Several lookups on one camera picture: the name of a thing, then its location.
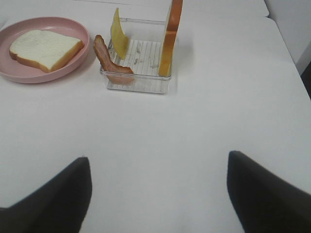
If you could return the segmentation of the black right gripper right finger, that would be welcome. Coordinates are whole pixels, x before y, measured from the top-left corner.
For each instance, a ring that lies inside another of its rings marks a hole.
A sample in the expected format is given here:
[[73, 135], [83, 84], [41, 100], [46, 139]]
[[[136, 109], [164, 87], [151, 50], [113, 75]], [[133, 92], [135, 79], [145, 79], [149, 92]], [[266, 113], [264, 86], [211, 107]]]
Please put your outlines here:
[[246, 233], [309, 233], [311, 196], [240, 151], [231, 151], [227, 191]]

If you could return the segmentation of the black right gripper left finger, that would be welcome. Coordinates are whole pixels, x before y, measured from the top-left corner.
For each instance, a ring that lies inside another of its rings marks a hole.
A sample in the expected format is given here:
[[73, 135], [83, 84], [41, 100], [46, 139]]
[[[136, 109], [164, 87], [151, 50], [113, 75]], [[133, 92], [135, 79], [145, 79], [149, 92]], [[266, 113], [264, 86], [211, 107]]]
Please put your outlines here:
[[0, 210], [2, 233], [78, 233], [92, 196], [89, 159], [79, 157], [24, 199]]

